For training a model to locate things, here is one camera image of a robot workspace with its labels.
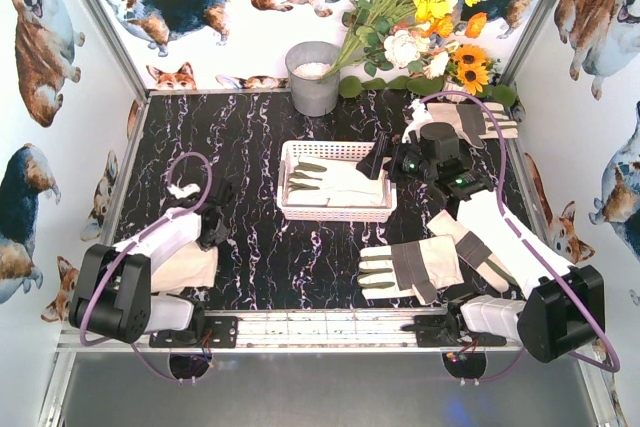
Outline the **white plastic storage basket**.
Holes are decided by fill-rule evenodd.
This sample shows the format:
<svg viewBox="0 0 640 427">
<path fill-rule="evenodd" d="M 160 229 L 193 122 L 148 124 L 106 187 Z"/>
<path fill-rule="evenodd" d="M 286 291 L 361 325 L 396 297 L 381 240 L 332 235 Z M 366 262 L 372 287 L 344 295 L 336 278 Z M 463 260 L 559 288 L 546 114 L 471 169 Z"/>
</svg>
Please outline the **white plastic storage basket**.
<svg viewBox="0 0 640 427">
<path fill-rule="evenodd" d="M 398 205 L 386 172 L 357 164 L 371 142 L 289 140 L 281 149 L 276 204 L 287 220 L 384 223 Z"/>
</svg>

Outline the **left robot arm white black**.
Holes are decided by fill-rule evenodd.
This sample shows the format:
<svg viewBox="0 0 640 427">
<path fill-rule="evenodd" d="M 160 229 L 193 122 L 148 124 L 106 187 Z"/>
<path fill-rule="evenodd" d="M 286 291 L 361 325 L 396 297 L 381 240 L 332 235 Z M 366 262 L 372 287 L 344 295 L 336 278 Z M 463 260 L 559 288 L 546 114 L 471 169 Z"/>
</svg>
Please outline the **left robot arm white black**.
<svg viewBox="0 0 640 427">
<path fill-rule="evenodd" d="M 83 345 L 133 344 L 155 333 L 178 333 L 185 343 L 202 336 L 203 307 L 180 293 L 214 283 L 233 186 L 218 178 L 205 189 L 172 185 L 169 191 L 173 197 L 157 221 L 127 240 L 86 251 L 69 310 Z"/>
</svg>

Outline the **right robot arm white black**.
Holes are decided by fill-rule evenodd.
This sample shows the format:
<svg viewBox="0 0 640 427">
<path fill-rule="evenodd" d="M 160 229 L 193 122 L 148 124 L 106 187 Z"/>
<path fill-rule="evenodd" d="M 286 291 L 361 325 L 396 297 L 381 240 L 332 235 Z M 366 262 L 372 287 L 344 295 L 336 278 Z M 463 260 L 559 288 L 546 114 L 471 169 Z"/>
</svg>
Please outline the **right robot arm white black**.
<svg viewBox="0 0 640 427">
<path fill-rule="evenodd" d="M 451 125 L 426 124 L 406 143 L 381 133 L 357 169 L 369 179 L 386 172 L 393 182 L 421 181 L 446 203 L 428 223 L 432 237 L 362 249 L 357 281 L 366 299 L 414 296 L 428 305 L 438 290 L 463 283 L 459 265 L 466 263 L 494 289 L 517 287 L 524 297 L 463 301 L 469 331 L 519 342 L 543 363 L 603 333 L 602 276 L 573 266 L 527 229 L 491 180 L 463 162 Z"/>
</svg>

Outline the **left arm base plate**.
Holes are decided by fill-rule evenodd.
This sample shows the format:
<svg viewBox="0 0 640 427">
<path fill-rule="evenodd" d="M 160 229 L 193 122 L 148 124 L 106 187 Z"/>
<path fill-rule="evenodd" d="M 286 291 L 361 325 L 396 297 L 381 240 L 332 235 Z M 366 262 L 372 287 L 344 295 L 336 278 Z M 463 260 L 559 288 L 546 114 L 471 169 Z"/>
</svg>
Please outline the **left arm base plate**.
<svg viewBox="0 0 640 427">
<path fill-rule="evenodd" d="M 151 348 L 211 348 L 236 347 L 239 319 L 236 316 L 211 316 L 193 319 L 186 330 L 164 330 L 149 337 Z"/>
</svg>

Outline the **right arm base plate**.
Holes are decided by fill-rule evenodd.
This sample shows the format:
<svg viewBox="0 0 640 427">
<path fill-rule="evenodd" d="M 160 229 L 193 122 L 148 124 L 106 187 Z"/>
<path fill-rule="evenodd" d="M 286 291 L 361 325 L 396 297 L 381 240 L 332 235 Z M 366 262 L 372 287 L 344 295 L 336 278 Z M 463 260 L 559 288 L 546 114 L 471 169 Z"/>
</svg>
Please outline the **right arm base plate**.
<svg viewBox="0 0 640 427">
<path fill-rule="evenodd" d="M 499 335 L 467 332 L 450 314 L 416 315 L 411 323 L 402 325 L 400 330 L 413 334 L 420 348 L 519 346 L 517 341 Z"/>
</svg>

